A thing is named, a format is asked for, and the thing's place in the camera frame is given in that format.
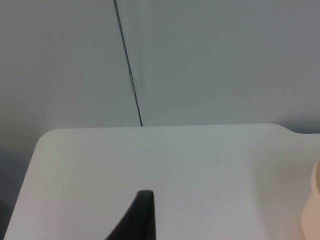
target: beige object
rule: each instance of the beige object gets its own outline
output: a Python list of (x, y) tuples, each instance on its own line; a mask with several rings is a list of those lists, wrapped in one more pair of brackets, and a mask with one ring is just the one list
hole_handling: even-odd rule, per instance
[(305, 240), (320, 240), (320, 161), (311, 175), (311, 194), (301, 216)]

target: gray wall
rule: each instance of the gray wall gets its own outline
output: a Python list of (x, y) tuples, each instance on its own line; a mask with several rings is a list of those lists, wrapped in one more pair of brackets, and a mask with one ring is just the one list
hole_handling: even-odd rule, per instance
[(10, 207), (48, 130), (139, 126), (112, 0), (1, 0), (0, 111)]
[(145, 126), (320, 131), (320, 1), (118, 4)]

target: black plastic piece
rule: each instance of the black plastic piece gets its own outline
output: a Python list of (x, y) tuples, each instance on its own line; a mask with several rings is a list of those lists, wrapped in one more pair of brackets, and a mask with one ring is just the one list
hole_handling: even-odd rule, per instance
[(153, 191), (137, 192), (131, 206), (106, 240), (156, 240)]

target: white table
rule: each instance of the white table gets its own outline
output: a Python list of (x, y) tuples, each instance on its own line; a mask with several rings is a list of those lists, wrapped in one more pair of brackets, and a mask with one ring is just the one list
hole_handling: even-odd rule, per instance
[(142, 189), (158, 240), (300, 240), (319, 158), (319, 134), (275, 124), (53, 130), (5, 240), (103, 240)]

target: white surface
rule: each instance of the white surface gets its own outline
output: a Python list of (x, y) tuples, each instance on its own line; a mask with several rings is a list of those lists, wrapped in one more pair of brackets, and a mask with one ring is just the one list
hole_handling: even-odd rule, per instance
[(320, 135), (274, 124), (50, 131), (5, 240), (103, 240), (141, 189), (158, 240), (300, 240), (319, 156)]
[(117, 0), (145, 126), (320, 130), (320, 1)]
[(112, 0), (1, 0), (0, 29), (1, 156), (26, 170), (50, 129), (140, 125)]

